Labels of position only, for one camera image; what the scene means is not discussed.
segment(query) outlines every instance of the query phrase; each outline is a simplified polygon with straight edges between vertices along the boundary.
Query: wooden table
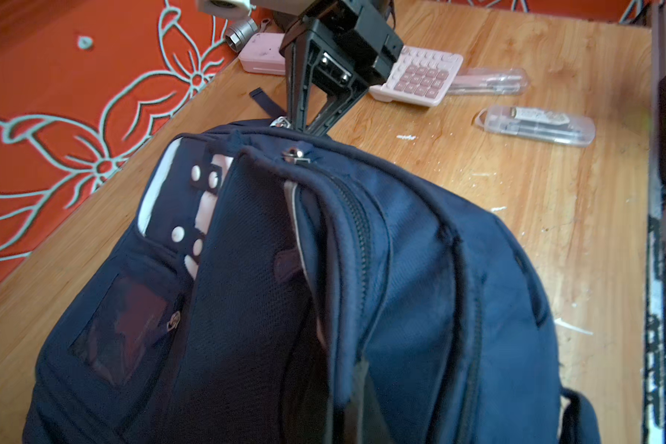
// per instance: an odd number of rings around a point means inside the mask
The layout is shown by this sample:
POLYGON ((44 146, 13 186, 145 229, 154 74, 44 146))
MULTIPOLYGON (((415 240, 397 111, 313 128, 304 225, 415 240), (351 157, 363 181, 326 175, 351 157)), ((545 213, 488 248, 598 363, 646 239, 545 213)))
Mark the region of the wooden table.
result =
MULTIPOLYGON (((519 97, 448 97, 436 108, 364 98, 331 131, 500 216, 541 275, 558 326, 562 381, 594 402, 605 443, 641 436, 650 33, 604 23, 397 1, 412 46, 464 56, 465 66, 523 67, 519 97), (443 30, 435 35, 434 29, 443 30), (486 134, 490 104, 583 114, 588 148, 486 134), (413 135, 407 141, 398 135, 413 135)), ((54 323, 133 219, 146 181, 179 132, 266 115, 248 93, 285 104, 282 77, 223 71, 0 284, 0 443, 19 440, 37 353, 54 323)))

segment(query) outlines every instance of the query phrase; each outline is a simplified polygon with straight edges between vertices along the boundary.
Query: pink pen case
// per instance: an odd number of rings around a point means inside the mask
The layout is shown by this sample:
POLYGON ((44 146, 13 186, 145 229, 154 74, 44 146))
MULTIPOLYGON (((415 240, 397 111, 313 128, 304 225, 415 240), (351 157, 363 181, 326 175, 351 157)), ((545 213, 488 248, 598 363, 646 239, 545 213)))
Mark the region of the pink pen case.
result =
POLYGON ((239 53, 242 68, 248 73, 286 75, 286 60, 279 54, 284 34, 254 34, 239 53))

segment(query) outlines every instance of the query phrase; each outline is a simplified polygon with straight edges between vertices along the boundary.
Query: calculator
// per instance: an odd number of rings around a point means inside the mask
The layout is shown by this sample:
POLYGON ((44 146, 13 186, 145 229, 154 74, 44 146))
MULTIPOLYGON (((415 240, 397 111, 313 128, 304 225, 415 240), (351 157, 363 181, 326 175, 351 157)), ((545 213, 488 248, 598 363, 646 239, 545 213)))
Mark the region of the calculator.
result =
POLYGON ((370 87, 370 94, 381 102, 406 102, 435 107, 446 95, 462 66, 459 54, 405 46, 382 85, 370 87))

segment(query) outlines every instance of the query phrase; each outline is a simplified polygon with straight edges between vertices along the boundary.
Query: backpack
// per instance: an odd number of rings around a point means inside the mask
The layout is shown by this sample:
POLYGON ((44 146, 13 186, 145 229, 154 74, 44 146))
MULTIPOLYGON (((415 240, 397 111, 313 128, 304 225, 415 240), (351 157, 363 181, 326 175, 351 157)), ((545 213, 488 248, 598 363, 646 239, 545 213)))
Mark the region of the backpack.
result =
POLYGON ((43 345, 25 442, 599 443, 499 218, 270 122, 165 149, 43 345))

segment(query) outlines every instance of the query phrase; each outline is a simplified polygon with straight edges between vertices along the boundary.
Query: transparent pen case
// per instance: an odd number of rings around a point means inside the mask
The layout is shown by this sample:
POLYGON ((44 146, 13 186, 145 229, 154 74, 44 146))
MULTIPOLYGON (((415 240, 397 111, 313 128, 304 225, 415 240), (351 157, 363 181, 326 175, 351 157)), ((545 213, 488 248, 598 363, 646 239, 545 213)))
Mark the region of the transparent pen case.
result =
POLYGON ((521 68, 462 68, 454 78, 447 95, 514 95, 525 91, 529 84, 528 74, 521 68))
POLYGON ((588 117, 501 105, 481 111, 475 124, 491 133, 577 147, 588 146, 595 139, 596 133, 595 123, 588 117))

